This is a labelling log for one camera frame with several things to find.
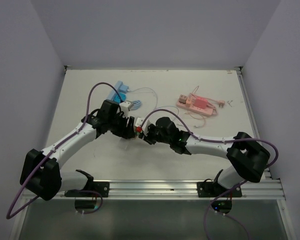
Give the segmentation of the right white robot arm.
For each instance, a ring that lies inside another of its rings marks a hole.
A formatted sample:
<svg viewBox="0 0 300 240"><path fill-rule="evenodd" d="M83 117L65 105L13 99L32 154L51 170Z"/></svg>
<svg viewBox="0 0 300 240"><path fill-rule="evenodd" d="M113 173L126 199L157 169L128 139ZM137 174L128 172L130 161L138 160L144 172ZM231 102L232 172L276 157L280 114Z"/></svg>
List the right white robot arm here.
<svg viewBox="0 0 300 240"><path fill-rule="evenodd" d="M148 144L167 144L181 155L202 154L229 160L230 167L221 169L213 180L201 183L200 187L209 197L225 196L243 181L259 183L270 158L270 153L245 132L238 132L233 138L204 141L199 135L180 130L169 117L138 127L137 131L139 138Z"/></svg>

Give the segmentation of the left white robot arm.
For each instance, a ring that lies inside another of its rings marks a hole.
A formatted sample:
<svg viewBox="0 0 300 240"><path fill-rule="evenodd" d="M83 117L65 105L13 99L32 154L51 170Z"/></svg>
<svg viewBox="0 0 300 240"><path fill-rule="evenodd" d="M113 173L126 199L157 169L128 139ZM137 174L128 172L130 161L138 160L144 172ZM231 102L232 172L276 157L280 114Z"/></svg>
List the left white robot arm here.
<svg viewBox="0 0 300 240"><path fill-rule="evenodd" d="M92 175L79 169L62 173L61 168L81 148L107 132L124 139L134 138L135 119L129 116L132 105L129 101L117 103L106 99L61 140L42 150L30 150L20 184L46 201L62 191L91 195L97 189Z"/></svg>

